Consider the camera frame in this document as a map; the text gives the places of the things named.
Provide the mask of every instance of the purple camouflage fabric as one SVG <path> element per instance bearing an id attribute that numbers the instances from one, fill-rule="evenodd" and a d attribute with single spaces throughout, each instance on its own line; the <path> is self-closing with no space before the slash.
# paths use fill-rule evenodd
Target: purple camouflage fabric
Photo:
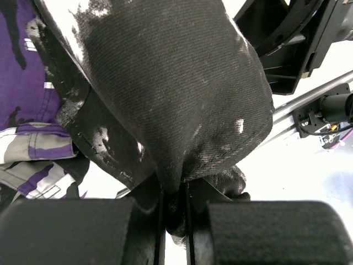
<path id="1" fill-rule="evenodd" d="M 51 75 L 25 32 L 36 16 L 26 0 L 1 0 L 0 10 L 0 184 L 30 199 L 62 198 L 74 179 L 52 160 L 76 152 L 55 120 L 61 102 Z"/>

